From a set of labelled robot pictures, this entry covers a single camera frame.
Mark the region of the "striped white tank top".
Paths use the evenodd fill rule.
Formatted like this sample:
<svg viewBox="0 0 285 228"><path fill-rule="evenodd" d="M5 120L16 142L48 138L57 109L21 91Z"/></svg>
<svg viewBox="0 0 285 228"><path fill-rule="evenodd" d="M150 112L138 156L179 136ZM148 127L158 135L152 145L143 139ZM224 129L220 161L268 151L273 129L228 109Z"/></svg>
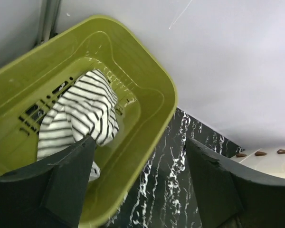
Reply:
<svg viewBox="0 0 285 228"><path fill-rule="evenodd" d="M80 76L47 112L38 134L37 160L92 137L104 146L119 132L115 107L118 97L96 69Z"/></svg>

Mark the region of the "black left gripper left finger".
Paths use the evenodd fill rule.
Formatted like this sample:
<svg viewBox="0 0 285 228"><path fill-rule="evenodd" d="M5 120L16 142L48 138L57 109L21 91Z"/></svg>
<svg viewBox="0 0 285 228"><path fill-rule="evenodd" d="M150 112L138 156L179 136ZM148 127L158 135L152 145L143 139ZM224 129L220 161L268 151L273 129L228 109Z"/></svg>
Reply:
<svg viewBox="0 0 285 228"><path fill-rule="evenodd" d="M76 228L96 143L90 136L0 176L0 228Z"/></svg>

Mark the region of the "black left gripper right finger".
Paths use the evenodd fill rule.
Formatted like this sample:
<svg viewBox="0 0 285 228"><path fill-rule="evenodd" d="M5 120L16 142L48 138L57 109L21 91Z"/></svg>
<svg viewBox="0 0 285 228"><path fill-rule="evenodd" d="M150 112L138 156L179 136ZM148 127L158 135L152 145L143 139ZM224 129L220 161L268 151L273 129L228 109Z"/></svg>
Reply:
<svg viewBox="0 0 285 228"><path fill-rule="evenodd" d="M199 215L205 228L285 228L285 179L256 171L187 139Z"/></svg>

